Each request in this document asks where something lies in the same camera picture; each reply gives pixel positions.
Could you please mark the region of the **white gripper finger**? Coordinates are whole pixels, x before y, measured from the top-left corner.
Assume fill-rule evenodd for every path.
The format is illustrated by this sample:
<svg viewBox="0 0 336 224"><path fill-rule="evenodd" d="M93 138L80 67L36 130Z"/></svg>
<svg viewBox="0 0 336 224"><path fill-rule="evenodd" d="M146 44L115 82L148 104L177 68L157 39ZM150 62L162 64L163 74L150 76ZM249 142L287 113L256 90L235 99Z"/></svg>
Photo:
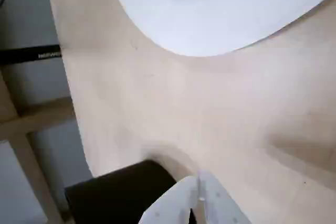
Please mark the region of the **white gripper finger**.
<svg viewBox="0 0 336 224"><path fill-rule="evenodd" d="M203 202L206 223L251 223L213 174L200 171L197 179L198 198Z"/></svg>
<svg viewBox="0 0 336 224"><path fill-rule="evenodd" d="M141 216L139 223L176 223L190 221L198 202L198 179L187 176L159 197Z"/></svg>

